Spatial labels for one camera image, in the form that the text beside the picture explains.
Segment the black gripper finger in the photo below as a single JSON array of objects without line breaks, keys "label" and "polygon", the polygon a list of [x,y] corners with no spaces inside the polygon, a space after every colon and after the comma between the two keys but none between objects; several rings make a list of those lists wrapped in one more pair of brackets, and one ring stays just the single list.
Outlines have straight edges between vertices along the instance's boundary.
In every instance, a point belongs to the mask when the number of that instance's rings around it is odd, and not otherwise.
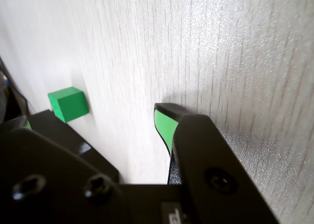
[{"label": "black gripper finger", "polygon": [[27,119],[32,130],[78,155],[110,177],[112,181],[119,183],[119,171],[68,124],[58,119],[52,111],[45,110]]}]

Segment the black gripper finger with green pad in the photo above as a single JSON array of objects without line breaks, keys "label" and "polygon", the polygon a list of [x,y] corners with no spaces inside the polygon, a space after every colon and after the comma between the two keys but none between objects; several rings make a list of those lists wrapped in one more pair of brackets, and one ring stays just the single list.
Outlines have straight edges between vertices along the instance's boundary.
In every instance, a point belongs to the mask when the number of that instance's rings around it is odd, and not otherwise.
[{"label": "black gripper finger with green pad", "polygon": [[154,112],[176,122],[171,151],[200,224],[275,224],[277,219],[212,120],[173,103]]}]

